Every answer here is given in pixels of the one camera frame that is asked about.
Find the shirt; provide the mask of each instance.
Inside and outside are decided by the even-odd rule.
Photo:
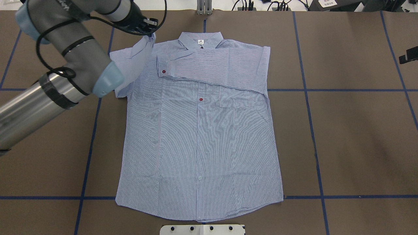
[[[116,96],[128,99],[117,204],[211,222],[281,202],[270,48],[221,33],[154,41],[110,54],[126,76]]]

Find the white metal plate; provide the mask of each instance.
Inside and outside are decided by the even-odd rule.
[[[160,235],[245,235],[245,225],[164,225]]]

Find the robotic arm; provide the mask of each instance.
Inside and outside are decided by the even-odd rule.
[[[133,0],[26,1],[16,12],[19,27],[37,40],[39,57],[39,44],[52,43],[67,64],[53,69],[41,59],[50,71],[0,107],[0,156],[87,95],[103,97],[124,81],[114,62],[81,24],[94,18],[89,15],[92,11],[124,32],[143,36],[154,33],[166,17],[157,26],[158,20],[143,16]]]

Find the folded sleeve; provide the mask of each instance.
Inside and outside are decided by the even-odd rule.
[[[194,49],[157,58],[158,75],[267,94],[270,47]]]
[[[155,43],[155,33],[151,37],[143,36],[131,48],[125,48],[110,53],[110,58],[116,63],[117,67],[125,76],[124,82],[115,89],[118,98],[126,97],[131,94],[135,80],[140,76]]]

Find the collar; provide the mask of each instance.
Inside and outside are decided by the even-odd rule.
[[[219,43],[224,39],[220,32],[218,33],[185,33],[182,32],[179,41],[188,50],[201,48],[201,45],[197,44],[195,40],[205,40],[204,48],[216,48]]]

